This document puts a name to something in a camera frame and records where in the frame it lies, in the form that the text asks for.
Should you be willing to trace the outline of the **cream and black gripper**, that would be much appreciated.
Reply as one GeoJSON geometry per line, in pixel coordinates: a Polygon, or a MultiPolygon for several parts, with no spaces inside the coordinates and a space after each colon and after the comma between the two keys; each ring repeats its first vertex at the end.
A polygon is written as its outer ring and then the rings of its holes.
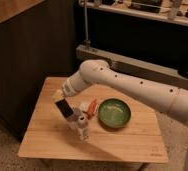
{"type": "Polygon", "coordinates": [[[73,114],[72,108],[68,104],[67,100],[64,97],[63,92],[60,89],[54,92],[52,98],[55,105],[57,106],[57,108],[60,110],[60,112],[65,118],[68,118],[73,114]]]}

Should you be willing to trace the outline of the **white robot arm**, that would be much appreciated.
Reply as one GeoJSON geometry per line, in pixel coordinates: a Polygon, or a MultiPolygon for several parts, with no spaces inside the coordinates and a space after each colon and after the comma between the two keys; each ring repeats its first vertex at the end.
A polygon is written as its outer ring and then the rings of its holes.
{"type": "MultiPolygon", "coordinates": [[[[93,84],[112,87],[188,126],[188,90],[115,72],[105,60],[84,61],[53,94],[64,117],[73,114],[66,97],[75,96],[93,84]]],[[[188,171],[188,148],[183,171],[188,171]]]]}

